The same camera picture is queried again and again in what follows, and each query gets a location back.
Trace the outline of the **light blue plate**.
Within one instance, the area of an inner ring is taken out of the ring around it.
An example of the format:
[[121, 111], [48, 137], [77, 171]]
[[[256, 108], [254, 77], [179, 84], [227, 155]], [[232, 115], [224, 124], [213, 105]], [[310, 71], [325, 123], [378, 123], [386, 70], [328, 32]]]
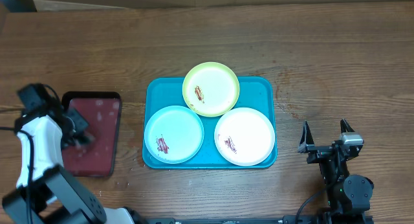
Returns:
[[148, 120], [144, 143], [149, 154], [166, 164], [179, 164], [194, 157], [204, 140], [198, 114], [184, 106], [168, 106]]

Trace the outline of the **green and yellow sponge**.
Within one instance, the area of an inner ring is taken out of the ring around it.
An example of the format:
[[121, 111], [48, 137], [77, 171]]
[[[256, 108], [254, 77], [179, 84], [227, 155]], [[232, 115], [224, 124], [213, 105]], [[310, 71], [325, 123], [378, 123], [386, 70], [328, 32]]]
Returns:
[[75, 138], [75, 147], [78, 149], [89, 148], [94, 140], [95, 137], [93, 135], [79, 135]]

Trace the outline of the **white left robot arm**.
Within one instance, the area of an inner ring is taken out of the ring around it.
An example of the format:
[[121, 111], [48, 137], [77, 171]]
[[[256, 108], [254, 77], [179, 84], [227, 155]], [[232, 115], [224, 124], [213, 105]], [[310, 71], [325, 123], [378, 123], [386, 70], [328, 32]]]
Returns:
[[146, 223], [131, 208], [105, 208], [77, 179], [113, 173], [120, 98], [73, 98], [67, 107], [41, 106], [17, 123], [22, 168], [3, 198], [6, 213], [15, 223]]

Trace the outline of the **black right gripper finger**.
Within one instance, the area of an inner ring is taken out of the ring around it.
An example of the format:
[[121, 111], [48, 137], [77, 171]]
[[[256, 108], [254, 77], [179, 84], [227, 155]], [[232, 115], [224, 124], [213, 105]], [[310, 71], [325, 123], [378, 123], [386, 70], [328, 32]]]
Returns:
[[303, 123], [303, 132], [298, 146], [298, 153], [309, 153], [314, 150], [314, 141], [308, 125], [308, 122]]
[[341, 119], [340, 121], [340, 128], [341, 133], [351, 133], [354, 132], [354, 129], [349, 125], [348, 121], [346, 119]]

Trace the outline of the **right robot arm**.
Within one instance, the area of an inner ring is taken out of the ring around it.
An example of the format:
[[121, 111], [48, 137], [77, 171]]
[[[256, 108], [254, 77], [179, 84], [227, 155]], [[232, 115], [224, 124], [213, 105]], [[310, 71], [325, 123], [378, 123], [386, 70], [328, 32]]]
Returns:
[[[351, 175], [347, 161], [361, 152], [364, 140], [345, 119], [340, 121], [338, 140], [329, 146], [316, 146], [308, 122], [303, 123], [303, 132], [298, 153], [306, 153], [307, 163], [318, 164], [324, 188], [308, 198], [298, 209], [295, 223], [372, 223], [366, 216], [373, 195], [372, 180], [362, 175]], [[328, 207], [320, 208], [314, 216], [303, 216], [303, 209], [318, 196], [326, 194]]]

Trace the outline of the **yellow-green plate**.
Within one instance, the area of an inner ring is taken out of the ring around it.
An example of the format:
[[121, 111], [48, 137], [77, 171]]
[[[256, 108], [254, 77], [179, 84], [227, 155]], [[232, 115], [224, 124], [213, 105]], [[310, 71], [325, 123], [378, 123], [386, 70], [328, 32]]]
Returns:
[[233, 70], [218, 62], [204, 62], [184, 77], [182, 96], [186, 105], [204, 117], [218, 117], [231, 110], [240, 94]]

